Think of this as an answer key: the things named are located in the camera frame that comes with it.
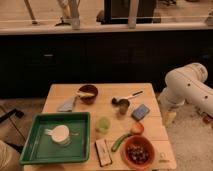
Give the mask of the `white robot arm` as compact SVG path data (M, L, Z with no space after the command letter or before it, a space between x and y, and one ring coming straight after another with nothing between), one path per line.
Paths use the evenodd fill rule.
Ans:
M191 63L169 71L165 76L166 87L158 100L165 110L191 102L213 117L213 88L205 85L208 71L200 63Z

